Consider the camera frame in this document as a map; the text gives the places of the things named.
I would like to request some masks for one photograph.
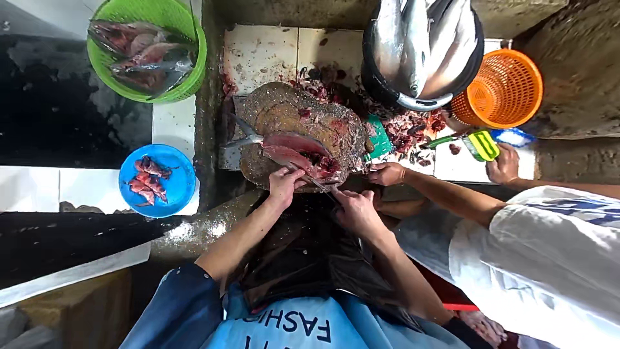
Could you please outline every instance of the orange basket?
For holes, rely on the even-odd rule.
[[[454,115],[470,125],[509,129],[541,105],[543,79],[526,55],[501,49],[484,55],[474,81],[452,100]]]

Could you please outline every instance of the sleeve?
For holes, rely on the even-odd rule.
[[[467,326],[467,324],[457,317],[453,317],[442,327],[452,333],[456,338],[460,339],[471,349],[493,349],[493,346],[489,342],[480,337],[476,331]]]
[[[620,323],[620,230],[518,204],[500,210],[480,260]]]
[[[164,276],[120,348],[199,348],[222,319],[218,285],[188,263]]]

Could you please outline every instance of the black bucket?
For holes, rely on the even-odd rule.
[[[445,11],[451,1],[452,0],[437,0],[428,10],[429,17],[441,18],[440,14]],[[474,52],[469,57],[465,69],[463,69],[463,72],[458,78],[451,83],[449,87],[450,93],[435,99],[418,99],[409,97],[391,88],[374,62],[372,37],[374,25],[379,14],[379,6],[377,6],[368,27],[364,30],[364,36],[362,38],[361,50],[364,55],[364,60],[361,64],[361,83],[364,85],[366,92],[368,92],[375,101],[380,102],[386,107],[402,106],[414,111],[425,112],[446,105],[452,100],[452,97],[465,91],[467,86],[469,86],[476,77],[476,74],[478,74],[480,64],[482,63],[482,57],[484,56],[484,33],[482,32],[482,23],[474,9],[472,9],[472,11],[474,13],[474,25],[476,27],[478,43]]]

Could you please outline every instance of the hand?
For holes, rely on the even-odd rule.
[[[395,162],[374,164],[370,169],[378,170],[368,175],[368,181],[371,183],[391,186],[402,183],[405,179],[405,168]]]
[[[343,227],[369,242],[376,241],[386,232],[389,233],[374,210],[374,192],[364,191],[358,194],[334,188],[332,194],[342,205],[342,209],[336,212],[336,217]]]
[[[293,191],[306,182],[300,180],[305,175],[304,170],[292,171],[286,167],[269,175],[269,199],[276,202],[282,209],[291,206]]]
[[[487,162],[487,175],[493,183],[510,184],[519,178],[519,154],[506,143],[498,143],[500,154],[493,161]]]
[[[383,199],[381,198],[381,191],[379,189],[373,190],[373,207],[377,212],[381,212],[381,208],[383,207]]]

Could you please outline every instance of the blue plastic bowl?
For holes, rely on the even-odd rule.
[[[145,155],[162,168],[172,171],[169,179],[159,179],[166,190],[168,203],[155,197],[154,206],[138,206],[144,204],[146,199],[131,191],[128,183],[138,174],[134,163]],[[118,174],[118,187],[123,199],[134,211],[146,217],[164,218],[178,213],[190,202],[196,188],[196,174],[192,162],[178,149],[165,144],[149,144],[125,159]]]

